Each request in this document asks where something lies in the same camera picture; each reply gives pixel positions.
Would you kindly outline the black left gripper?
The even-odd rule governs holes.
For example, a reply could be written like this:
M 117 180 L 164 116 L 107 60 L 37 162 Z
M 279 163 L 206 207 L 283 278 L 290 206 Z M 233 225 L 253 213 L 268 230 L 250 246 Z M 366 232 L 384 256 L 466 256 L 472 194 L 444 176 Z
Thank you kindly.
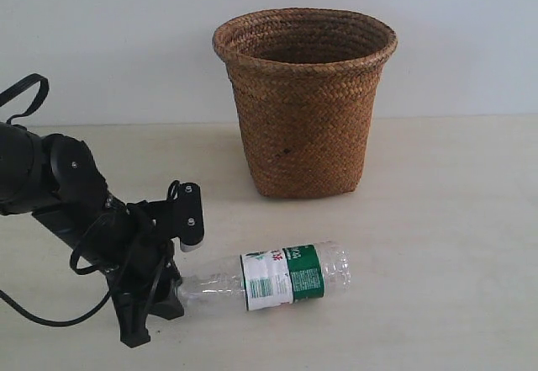
M 145 305 L 156 292 L 149 315 L 165 320 L 184 316 L 177 297 L 182 278 L 171 263 L 177 236 L 177 203 L 173 199 L 89 209 L 84 204 L 57 204 L 37 209 L 33 217 L 71 248 L 69 267 L 78 275 L 100 272 L 109 280 L 119 323 L 119 340 L 127 347 L 150 342 Z M 116 277 L 122 278 L 114 285 Z

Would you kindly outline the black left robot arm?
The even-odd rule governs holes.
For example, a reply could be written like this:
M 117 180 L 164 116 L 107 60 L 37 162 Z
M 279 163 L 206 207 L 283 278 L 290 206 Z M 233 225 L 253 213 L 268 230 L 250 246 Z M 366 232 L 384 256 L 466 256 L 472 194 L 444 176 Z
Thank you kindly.
M 185 224 L 184 192 L 175 181 L 163 200 L 124 203 L 108 189 L 82 140 L 39 136 L 20 125 L 1 126 L 1 214 L 30 214 L 71 248 L 71 270 L 101 273 L 108 286 L 86 314 L 53 321 L 29 313 L 7 294 L 2 299 L 28 320 L 51 327 L 77 325 L 113 303 L 119 339 L 128 347 L 150 341 L 149 316 L 184 315 L 175 288 L 182 275 L 174 263 L 174 238 L 196 236 Z

